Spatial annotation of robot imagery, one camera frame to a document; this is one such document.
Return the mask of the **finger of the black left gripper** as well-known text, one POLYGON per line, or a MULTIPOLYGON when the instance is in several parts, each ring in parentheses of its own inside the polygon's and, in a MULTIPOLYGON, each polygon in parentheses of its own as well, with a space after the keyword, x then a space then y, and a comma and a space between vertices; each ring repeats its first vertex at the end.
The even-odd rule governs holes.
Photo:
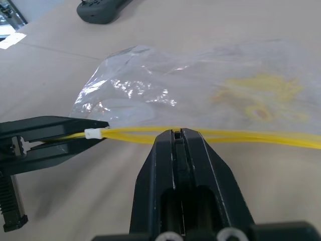
POLYGON ((107 128, 108 122, 72 118, 63 116, 39 116, 28 119, 0 123, 0 144, 13 137, 22 137, 25 142, 44 142, 50 144, 96 144, 97 139, 88 140, 85 137, 73 137, 85 129, 107 128))
POLYGON ((21 174, 57 166, 100 143, 75 138, 45 142, 25 151, 21 137, 0 140, 0 174, 21 174))

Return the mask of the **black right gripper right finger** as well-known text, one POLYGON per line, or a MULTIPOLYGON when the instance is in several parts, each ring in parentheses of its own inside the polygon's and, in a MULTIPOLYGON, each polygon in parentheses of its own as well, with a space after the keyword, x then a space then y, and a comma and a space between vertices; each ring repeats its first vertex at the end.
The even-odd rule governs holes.
POLYGON ((253 217, 228 165, 201 134, 175 132, 175 185, 186 236, 247 236, 253 217))

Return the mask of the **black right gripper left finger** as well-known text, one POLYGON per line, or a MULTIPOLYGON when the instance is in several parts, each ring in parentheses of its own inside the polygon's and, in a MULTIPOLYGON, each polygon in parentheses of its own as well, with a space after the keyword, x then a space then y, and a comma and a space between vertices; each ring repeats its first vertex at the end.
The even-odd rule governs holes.
POLYGON ((181 130, 158 135, 136 179, 129 233, 181 236, 181 130))

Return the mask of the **clear plastic bag yellow zip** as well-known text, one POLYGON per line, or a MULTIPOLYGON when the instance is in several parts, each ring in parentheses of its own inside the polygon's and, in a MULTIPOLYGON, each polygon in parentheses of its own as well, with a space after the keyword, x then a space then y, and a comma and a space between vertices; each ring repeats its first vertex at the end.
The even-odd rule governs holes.
POLYGON ((70 115, 106 121, 106 136, 130 142, 190 128, 208 142, 321 149, 321 65, 281 40, 190 55, 139 45, 102 61, 70 115))

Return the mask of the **white paper sheet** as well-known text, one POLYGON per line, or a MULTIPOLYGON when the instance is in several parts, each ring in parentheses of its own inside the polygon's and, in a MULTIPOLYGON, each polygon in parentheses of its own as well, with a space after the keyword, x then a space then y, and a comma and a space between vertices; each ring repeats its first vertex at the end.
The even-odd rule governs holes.
POLYGON ((15 45, 26 37, 23 33, 12 33, 7 36, 4 40, 0 41, 0 49, 8 49, 10 46, 15 45))

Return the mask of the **dark grey handheld controller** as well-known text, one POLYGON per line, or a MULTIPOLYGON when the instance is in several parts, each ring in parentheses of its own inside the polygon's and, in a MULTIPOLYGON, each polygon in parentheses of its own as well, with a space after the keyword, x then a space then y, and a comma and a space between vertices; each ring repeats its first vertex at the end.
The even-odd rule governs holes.
POLYGON ((81 0, 76 12, 90 24, 109 24, 132 0, 81 0))

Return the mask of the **dark metal frame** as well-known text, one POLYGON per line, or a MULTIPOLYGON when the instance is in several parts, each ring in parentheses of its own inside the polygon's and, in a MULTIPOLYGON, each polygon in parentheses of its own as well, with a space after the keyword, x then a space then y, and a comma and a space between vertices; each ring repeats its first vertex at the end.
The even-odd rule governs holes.
POLYGON ((11 0, 0 0, 0 42, 27 23, 11 0))

